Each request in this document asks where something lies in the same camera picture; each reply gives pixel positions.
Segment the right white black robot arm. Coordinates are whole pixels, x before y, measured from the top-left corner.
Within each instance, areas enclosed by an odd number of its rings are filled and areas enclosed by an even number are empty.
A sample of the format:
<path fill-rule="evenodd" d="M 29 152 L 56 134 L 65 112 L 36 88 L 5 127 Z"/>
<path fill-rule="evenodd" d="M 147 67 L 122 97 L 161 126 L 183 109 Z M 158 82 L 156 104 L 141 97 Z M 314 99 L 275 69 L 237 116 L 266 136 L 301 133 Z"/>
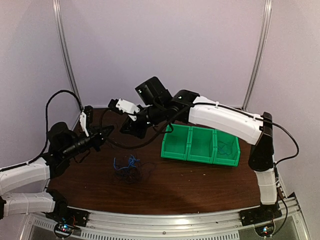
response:
<path fill-rule="evenodd" d="M 152 125 L 163 121 L 180 121 L 220 130 L 246 141 L 251 145 L 248 165 L 257 176 L 262 205 L 257 208 L 256 216 L 266 221 L 276 212 L 271 114 L 247 113 L 186 89 L 171 95 L 155 76 L 141 83 L 135 91 L 146 106 L 138 106 L 122 98 L 116 101 L 116 109 L 128 114 L 120 129 L 121 133 L 142 139 Z"/>

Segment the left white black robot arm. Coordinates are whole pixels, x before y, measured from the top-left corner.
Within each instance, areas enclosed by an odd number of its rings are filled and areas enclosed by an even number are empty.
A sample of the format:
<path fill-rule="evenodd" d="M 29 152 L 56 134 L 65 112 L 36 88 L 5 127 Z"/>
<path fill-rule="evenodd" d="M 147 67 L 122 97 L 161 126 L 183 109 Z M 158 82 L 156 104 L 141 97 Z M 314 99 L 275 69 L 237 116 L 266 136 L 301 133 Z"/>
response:
<path fill-rule="evenodd" d="M 16 214 L 45 213 L 57 222 L 67 222 L 72 211 L 67 200 L 56 190 L 38 193 L 13 193 L 13 190 L 38 181 L 61 176 L 76 156 L 100 151 L 114 126 L 91 127 L 88 133 L 76 134 L 65 122 L 54 124 L 48 131 L 48 152 L 36 160 L 4 167 L 0 170 L 0 217 Z"/>

